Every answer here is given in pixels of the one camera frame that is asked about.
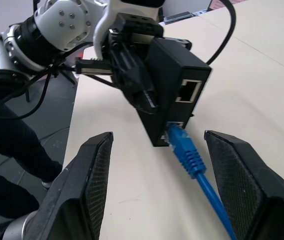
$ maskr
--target dark pants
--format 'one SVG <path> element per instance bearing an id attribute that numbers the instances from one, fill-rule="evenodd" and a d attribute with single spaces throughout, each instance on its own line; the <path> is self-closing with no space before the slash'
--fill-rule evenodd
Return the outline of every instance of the dark pants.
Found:
<path id="1" fill-rule="evenodd" d="M 6 106 L 0 107 L 1 116 L 16 116 Z M 46 154 L 35 132 L 22 120 L 0 120 L 0 154 L 13 157 L 28 173 L 53 181 L 62 165 Z M 17 218 L 39 207 L 38 201 L 26 189 L 0 176 L 0 215 Z"/>

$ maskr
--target gray floor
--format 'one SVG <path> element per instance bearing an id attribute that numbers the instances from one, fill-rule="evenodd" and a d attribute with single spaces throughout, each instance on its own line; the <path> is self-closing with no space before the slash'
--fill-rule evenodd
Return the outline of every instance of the gray floor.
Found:
<path id="1" fill-rule="evenodd" d="M 7 106 L 17 115 L 29 112 L 37 104 L 43 85 L 44 81 L 40 80 L 31 86 L 30 103 L 27 103 L 25 95 L 22 95 L 10 100 Z M 25 119 L 25 122 L 41 139 L 48 155 L 60 163 L 64 159 L 75 93 L 76 87 L 62 75 L 51 79 L 42 106 Z M 7 157 L 0 155 L 0 175 L 26 188 L 39 202 L 45 197 L 46 191 L 41 185 L 41 180 L 24 172 L 12 158 L 7 159 Z M 0 217 L 0 223 L 5 221 L 7 219 Z"/>

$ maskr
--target table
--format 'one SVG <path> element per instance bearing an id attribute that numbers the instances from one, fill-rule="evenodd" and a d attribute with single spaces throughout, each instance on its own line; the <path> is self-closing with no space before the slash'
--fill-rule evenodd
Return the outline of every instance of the table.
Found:
<path id="1" fill-rule="evenodd" d="M 234 36 L 213 62 L 211 77 L 186 129 L 217 189 L 205 130 L 248 141 L 284 178 L 284 1 L 235 5 Z M 225 8 L 165 26 L 165 36 L 188 39 L 206 61 L 229 27 Z M 92 48 L 84 58 L 95 57 Z M 226 240 L 222 224 L 196 181 L 169 148 L 152 147 L 122 93 L 82 76 L 77 89 L 66 166 L 89 137 L 113 131 L 108 193 L 101 240 Z"/>

